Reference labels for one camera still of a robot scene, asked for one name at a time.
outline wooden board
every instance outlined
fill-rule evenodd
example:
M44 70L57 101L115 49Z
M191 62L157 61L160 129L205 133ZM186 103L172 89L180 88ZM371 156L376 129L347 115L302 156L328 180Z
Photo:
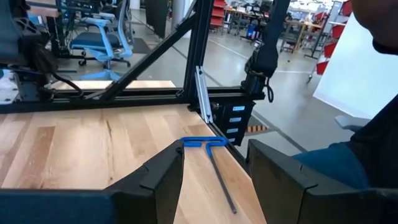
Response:
M55 0L29 0L29 2L51 4L53 6L57 5ZM29 14L33 14L36 16L43 16L43 17L58 17L60 13L58 12L58 9L31 6Z
M213 136L186 105L0 115L0 185L103 189L184 136ZM204 148L185 151L175 223L265 223L248 175L224 147L213 154L238 210L232 214Z
M82 90L105 89L112 81L73 81ZM52 85L57 90L72 90L73 88L66 83L57 82ZM127 88L174 88L175 85L171 81L140 81L136 80L130 83Z

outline t-handle hex key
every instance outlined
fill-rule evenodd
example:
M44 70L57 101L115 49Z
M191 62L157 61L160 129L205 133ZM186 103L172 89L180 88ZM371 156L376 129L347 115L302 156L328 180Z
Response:
M218 181L220 182L221 187L223 188L223 191L224 191L225 197L229 203L229 206L231 207L232 212L234 214L236 214L235 205L232 201L231 196L229 195L228 189L225 186L224 180L220 174L220 170L218 170L216 161L214 160L214 157L213 157L213 153L211 153L212 146L225 146L227 144L226 138L214 137L214 136L210 136L210 137L194 136L194 137L184 137L184 138L181 138L181 140L184 142L185 147L201 147L201 142L204 142L204 141L208 142L208 143L206 143L206 152L210 158L210 161L214 167L214 170L216 171Z

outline person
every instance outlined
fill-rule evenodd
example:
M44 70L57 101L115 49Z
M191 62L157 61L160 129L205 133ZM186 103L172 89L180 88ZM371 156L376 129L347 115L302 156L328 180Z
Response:
M372 34L374 49L381 54L398 55L398 1L351 3L358 22ZM355 189L398 188L398 95L348 142L294 158Z

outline blue plastic handle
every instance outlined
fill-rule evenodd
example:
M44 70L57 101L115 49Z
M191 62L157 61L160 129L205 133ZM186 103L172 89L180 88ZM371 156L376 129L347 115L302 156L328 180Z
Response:
M213 157L211 147L213 146L226 146L228 141L224 137L217 136L192 136L181 138L185 147L201 147L201 142L208 142L206 144L206 152L209 157Z

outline red storage bin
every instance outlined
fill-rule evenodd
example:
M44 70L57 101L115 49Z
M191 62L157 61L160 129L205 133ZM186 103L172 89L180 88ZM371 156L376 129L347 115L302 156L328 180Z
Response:
M216 27L220 27L223 25L223 18L221 17L212 17L211 21L210 21L210 25L211 26L216 26Z
M344 31L344 27L343 25L334 25L331 28L331 38L340 38L341 34Z
M343 7L342 7L342 10L341 10L342 15L343 16L350 16L352 12L353 12L353 5L352 5L351 1L350 0L349 1L345 1L343 3Z
M317 64L317 74L318 75L323 75L323 73L326 70L326 66L328 66L329 61L326 62L320 62Z
M335 51L335 48L337 46L337 43L333 44L328 44L325 46L325 57L330 58L333 52Z
M314 15L314 18L315 18L316 20L321 20L325 15L326 15L325 12L319 12L318 14L315 14L315 15Z
M210 21L210 27L212 29L216 29L217 27L221 27L223 25L225 5L226 3L223 0L215 0Z

